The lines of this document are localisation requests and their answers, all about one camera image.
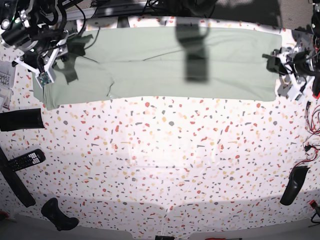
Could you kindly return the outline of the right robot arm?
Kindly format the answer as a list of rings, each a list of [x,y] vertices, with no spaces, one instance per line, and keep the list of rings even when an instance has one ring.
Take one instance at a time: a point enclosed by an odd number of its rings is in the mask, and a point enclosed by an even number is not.
[[[66,59],[68,44],[85,31],[67,30],[67,12],[77,0],[2,0],[0,2],[0,60],[21,65],[35,74],[40,87],[52,84],[53,65]]]

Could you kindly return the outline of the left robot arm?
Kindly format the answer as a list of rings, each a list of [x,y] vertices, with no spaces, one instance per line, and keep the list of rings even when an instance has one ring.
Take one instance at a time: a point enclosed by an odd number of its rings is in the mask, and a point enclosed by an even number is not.
[[[298,43],[294,48],[275,49],[271,55],[263,54],[267,59],[266,69],[280,75],[320,77],[320,2],[309,1],[313,6],[311,47]]]

